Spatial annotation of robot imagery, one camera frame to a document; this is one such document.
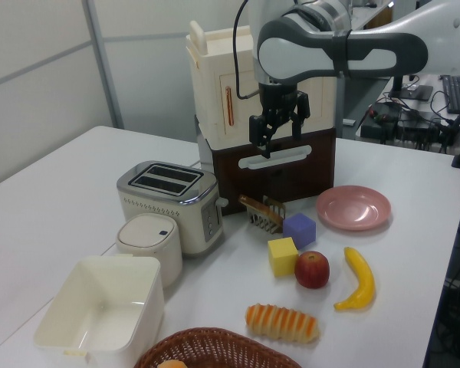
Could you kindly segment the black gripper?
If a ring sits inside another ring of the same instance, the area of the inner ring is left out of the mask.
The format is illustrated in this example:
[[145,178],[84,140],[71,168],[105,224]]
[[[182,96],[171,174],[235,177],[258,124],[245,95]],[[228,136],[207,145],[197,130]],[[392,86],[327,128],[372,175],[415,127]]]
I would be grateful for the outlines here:
[[265,84],[258,83],[259,99],[264,115],[249,117],[249,141],[260,149],[264,158],[271,156],[270,142],[277,127],[276,118],[266,116],[271,111],[290,113],[292,121],[292,137],[301,138],[304,121],[310,117],[309,97],[298,91],[296,84]]

